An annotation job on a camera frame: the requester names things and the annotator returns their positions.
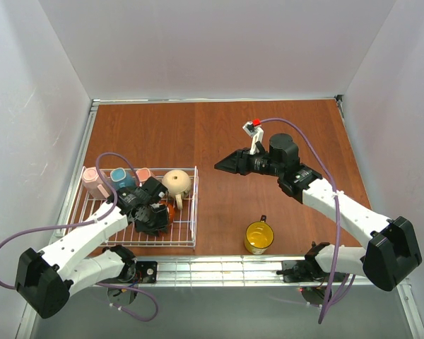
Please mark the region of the blue floral mug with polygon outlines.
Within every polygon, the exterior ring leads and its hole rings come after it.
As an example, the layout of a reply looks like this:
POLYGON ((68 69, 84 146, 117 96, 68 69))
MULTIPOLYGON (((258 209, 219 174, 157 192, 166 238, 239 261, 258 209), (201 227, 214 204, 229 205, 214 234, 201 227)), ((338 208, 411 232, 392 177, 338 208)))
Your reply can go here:
POLYGON ((110 172, 110 182, 116 191, 121 188, 136 188, 135 179, 122 167, 116 168, 110 172))

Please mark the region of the white and pink mug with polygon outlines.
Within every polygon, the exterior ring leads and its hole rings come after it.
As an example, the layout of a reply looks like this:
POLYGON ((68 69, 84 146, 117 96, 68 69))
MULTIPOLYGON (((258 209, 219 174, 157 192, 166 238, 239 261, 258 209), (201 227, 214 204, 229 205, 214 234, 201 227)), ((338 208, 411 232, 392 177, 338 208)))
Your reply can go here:
POLYGON ((138 179, 139 186, 142 186, 152 176, 153 173, 147 167, 136 170, 136 178, 138 179))

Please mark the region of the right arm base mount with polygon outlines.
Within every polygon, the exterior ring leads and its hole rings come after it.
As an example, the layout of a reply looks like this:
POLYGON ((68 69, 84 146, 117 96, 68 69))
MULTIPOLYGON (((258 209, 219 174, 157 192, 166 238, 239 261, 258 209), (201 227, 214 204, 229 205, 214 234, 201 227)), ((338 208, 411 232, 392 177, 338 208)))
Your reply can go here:
POLYGON ((329 278, 329 273, 324 272, 318 264, 306 260, 282 261, 276 275, 281 275, 285 283, 325 283, 329 278))

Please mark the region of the brown mug black interior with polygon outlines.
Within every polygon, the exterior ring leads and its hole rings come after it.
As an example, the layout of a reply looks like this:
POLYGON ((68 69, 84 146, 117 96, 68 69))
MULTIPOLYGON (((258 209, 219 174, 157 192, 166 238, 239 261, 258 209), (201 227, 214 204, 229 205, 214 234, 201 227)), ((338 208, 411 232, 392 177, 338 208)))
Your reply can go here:
POLYGON ((169 224, 171 225, 174 222, 176 210, 174 205, 169 201, 163 201, 163 204, 166 205, 167 213, 169 217, 169 224))

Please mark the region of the beige ceramic mug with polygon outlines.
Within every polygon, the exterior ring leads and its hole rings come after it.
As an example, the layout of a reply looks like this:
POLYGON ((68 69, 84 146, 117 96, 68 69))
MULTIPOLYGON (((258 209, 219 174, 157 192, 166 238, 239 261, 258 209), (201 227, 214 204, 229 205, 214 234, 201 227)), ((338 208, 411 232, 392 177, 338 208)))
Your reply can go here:
POLYGON ((162 178, 162 184, 167 188, 168 197, 171 198, 178 210, 183 209, 183 200, 189 195, 192 188, 192 179, 181 169, 173 169, 162 178))

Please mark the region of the yellow enamel mug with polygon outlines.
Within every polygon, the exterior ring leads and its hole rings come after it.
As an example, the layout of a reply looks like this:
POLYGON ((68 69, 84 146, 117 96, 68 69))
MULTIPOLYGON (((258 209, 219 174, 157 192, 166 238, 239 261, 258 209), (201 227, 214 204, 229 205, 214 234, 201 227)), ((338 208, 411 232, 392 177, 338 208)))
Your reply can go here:
POLYGON ((259 221, 251 223, 245 231, 245 248, 254 255, 262 255, 274 241, 274 232, 262 215, 259 221))

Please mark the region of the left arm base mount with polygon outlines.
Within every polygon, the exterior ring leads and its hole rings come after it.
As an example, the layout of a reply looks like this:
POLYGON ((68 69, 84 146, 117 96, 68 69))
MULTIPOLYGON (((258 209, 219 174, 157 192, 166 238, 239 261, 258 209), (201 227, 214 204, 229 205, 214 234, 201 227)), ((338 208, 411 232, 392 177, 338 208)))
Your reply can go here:
POLYGON ((153 284, 157 281, 157 261, 137 261, 129 269, 131 284, 153 284))

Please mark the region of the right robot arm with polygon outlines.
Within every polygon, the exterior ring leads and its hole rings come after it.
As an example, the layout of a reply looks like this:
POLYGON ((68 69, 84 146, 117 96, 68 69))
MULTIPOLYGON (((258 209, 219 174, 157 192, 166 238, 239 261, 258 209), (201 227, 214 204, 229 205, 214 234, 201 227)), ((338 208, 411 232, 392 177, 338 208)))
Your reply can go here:
POLYGON ((298 146, 288 134, 270 137, 267 149, 255 140, 251 148, 234 151, 214 167, 232 174, 276 177, 284 194, 330 220, 339 221, 340 227, 359 243, 358 247, 319 243, 287 271, 291 275, 305 273, 319 278, 332 271, 355 274, 389 292, 422 262, 409 220, 401 216, 390 219, 341 192, 334 192, 320 173, 301 163, 298 146))

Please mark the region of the pink faceted mug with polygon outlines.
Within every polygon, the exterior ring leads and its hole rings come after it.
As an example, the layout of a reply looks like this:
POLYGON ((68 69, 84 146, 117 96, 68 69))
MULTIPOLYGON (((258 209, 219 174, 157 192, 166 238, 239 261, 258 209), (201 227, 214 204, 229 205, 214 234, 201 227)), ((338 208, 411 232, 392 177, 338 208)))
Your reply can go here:
POLYGON ((95 199, 106 199, 111 194, 95 167, 84 167, 81 181, 87 192, 95 199))

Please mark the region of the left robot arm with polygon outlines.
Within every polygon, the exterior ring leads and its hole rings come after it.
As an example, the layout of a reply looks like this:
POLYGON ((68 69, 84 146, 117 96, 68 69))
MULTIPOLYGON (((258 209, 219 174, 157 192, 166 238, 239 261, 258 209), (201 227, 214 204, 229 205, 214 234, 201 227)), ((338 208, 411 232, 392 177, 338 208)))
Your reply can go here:
POLYGON ((117 205, 105 201, 85 226, 76 227, 40 251, 27 249, 18 261, 17 292, 41 318, 48 319, 64 307, 70 296, 98 283, 114 289, 119 283, 155 282, 157 263, 138 262, 133 252, 122 245, 109 247, 94 258, 89 255, 130 224, 166 227, 169 213, 159 203, 166 194, 167 188, 154 177, 135 189, 121 188, 117 205))

